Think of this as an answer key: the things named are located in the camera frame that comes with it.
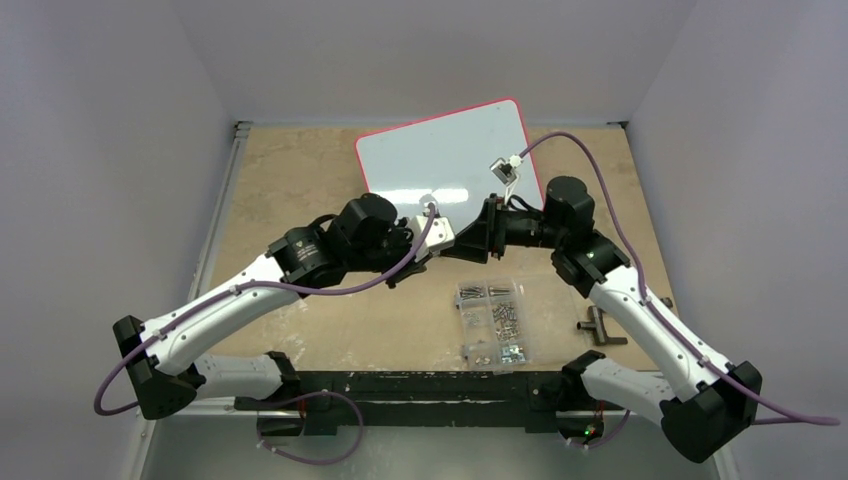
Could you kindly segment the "pink framed whiteboard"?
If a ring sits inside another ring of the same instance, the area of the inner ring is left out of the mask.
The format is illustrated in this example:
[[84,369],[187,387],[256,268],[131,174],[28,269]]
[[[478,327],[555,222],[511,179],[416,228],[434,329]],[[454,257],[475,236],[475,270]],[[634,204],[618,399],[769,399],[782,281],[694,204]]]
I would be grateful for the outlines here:
[[459,231],[492,193],[510,192],[542,206],[543,187],[530,154],[512,186],[491,171],[495,161],[528,145],[520,106],[505,98],[364,134],[355,152],[366,190],[389,200],[400,217],[420,215],[434,203]]

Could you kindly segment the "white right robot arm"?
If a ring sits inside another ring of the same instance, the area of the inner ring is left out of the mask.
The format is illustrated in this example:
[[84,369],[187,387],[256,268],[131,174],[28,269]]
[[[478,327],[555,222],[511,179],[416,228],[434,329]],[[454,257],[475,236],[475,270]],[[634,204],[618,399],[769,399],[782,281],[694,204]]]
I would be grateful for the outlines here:
[[734,364],[689,330],[649,290],[636,266],[594,227],[586,185],[559,176],[546,187],[540,211],[511,211],[492,194],[477,219],[457,234],[443,256],[484,264],[509,246],[548,249],[556,274],[614,320],[661,372],[656,378],[621,367],[599,353],[582,355],[561,381],[576,407],[610,401],[660,426],[684,458],[702,463],[754,422],[761,373]]

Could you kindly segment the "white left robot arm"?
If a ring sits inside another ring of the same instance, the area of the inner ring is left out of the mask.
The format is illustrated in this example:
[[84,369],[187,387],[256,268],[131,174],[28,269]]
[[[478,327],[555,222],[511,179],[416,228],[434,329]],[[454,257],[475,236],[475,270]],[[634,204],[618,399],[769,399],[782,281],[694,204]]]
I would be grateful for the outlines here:
[[290,229],[231,279],[183,307],[141,321],[127,316],[113,326],[123,358],[98,387],[94,410],[106,408],[107,387],[126,373],[134,404],[147,419],[170,416],[195,400],[242,397],[275,409],[292,405],[299,380],[282,353],[215,357],[209,349],[274,310],[308,296],[345,296],[395,276],[425,249],[437,219],[398,219],[395,207],[376,194],[349,201],[339,214]]

